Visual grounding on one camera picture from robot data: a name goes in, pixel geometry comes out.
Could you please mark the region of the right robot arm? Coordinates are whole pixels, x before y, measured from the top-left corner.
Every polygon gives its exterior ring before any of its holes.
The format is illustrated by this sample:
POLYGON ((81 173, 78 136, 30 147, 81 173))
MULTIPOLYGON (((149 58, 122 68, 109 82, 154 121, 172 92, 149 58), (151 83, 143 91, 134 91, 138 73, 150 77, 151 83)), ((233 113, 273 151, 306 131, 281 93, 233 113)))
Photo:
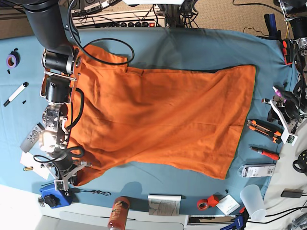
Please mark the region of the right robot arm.
POLYGON ((40 95, 48 105, 42 115, 45 130, 39 136, 40 148, 47 154, 43 165, 55 167, 55 189, 65 190, 77 183, 77 173, 88 166, 81 160, 85 154, 83 147, 68 147, 71 130, 81 115, 72 118, 70 125, 66 124, 68 112, 73 111, 67 106, 72 103, 74 93, 78 92, 84 101, 84 93, 76 87, 78 76, 74 74, 81 66, 81 56, 66 32, 76 41, 80 36, 71 16, 67 24, 63 24, 57 0, 26 0, 22 6, 36 38, 44 47, 42 65, 45 70, 40 95))

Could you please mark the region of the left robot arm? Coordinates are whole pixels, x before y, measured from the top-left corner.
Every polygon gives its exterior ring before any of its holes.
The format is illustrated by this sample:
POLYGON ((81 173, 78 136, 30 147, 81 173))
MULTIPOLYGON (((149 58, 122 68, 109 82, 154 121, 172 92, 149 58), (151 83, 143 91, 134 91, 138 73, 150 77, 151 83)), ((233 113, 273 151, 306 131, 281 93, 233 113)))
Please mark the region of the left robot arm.
POLYGON ((286 100, 283 116, 290 120, 289 133, 294 134, 307 119, 307 2, 305 0, 275 0, 284 16, 287 30, 292 38, 283 42, 282 53, 286 65, 295 66, 298 83, 292 92, 283 91, 286 100))

